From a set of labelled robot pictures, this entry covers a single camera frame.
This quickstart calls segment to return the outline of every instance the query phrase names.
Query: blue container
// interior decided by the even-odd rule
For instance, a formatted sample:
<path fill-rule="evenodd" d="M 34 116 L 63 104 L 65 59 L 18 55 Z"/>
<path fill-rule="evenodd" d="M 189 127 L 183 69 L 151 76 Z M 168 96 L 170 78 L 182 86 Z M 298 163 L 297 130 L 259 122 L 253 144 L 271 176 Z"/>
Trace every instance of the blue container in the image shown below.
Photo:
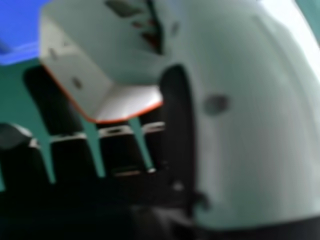
<path fill-rule="evenodd" d="M 50 0 L 0 0 L 0 65 L 36 58 L 40 8 Z"/>

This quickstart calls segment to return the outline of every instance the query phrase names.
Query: blue plastic crate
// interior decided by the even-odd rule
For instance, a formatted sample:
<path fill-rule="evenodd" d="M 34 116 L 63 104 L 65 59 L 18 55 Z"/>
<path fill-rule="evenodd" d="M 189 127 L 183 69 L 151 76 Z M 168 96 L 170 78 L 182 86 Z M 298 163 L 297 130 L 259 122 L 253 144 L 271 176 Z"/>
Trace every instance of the blue plastic crate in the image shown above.
<path fill-rule="evenodd" d="M 38 56 L 39 13 L 50 0 L 0 0 L 0 65 Z"/>

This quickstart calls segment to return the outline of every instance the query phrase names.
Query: white casing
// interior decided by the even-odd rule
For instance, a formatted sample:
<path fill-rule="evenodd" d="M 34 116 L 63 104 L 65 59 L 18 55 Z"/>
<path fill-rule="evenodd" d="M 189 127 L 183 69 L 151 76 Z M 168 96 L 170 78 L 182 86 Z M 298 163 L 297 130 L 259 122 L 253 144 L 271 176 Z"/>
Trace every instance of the white casing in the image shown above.
<path fill-rule="evenodd" d="M 164 60 L 132 27 L 135 19 L 105 0 L 55 0 L 41 12 L 40 60 L 89 121 L 124 121 L 162 104 L 154 84 Z"/>
<path fill-rule="evenodd" d="M 195 207 L 196 223 L 236 230 L 320 216 L 320 51 L 296 6 L 287 13 L 305 40 L 253 0 L 156 3 L 170 64 L 184 67 L 193 97 L 196 186 L 210 205 Z M 207 114 L 220 94 L 229 109 Z"/>

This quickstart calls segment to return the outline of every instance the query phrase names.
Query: orange rim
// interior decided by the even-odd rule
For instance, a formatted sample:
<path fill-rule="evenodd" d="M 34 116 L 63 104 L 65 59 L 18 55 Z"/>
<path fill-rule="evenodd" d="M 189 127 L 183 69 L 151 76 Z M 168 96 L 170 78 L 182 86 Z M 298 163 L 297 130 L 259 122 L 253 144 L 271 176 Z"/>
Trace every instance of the orange rim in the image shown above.
<path fill-rule="evenodd" d="M 41 62 L 42 66 L 45 68 L 45 70 L 48 72 L 48 74 L 51 76 L 51 78 L 54 80 L 54 82 L 57 84 L 57 86 L 61 89 L 61 91 L 64 93 L 64 95 L 66 95 L 66 97 L 70 100 L 70 102 L 73 104 L 73 106 L 76 108 L 76 110 L 88 121 L 88 122 L 92 122 L 95 124 L 115 124 L 115 123 L 120 123 L 120 122 L 125 122 L 128 121 L 129 119 L 138 117 L 140 115 L 146 114 L 156 108 L 159 108 L 163 105 L 163 102 L 157 102 L 141 111 L 138 111 L 134 114 L 129 115 L 128 117 L 124 117 L 124 118 L 118 118 L 115 120 L 96 120 L 94 118 L 89 117 L 82 109 L 81 107 L 77 104 L 77 102 L 72 98 L 72 96 L 68 93 L 67 90 L 64 89 L 64 87 L 59 83 L 59 81 L 57 81 L 57 79 L 55 78 L 54 74 Z"/>

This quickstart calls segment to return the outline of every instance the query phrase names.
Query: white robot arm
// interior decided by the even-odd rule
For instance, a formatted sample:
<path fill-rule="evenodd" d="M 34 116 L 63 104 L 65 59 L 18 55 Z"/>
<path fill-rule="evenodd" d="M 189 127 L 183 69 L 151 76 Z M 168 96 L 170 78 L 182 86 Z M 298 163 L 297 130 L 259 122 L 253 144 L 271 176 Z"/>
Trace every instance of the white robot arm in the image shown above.
<path fill-rule="evenodd" d="M 133 27 L 144 1 L 53 1 L 42 63 L 94 122 L 163 100 L 167 159 L 205 238 L 319 239 L 320 51 L 304 18 L 292 31 L 254 0 L 152 2 L 160 52 Z"/>

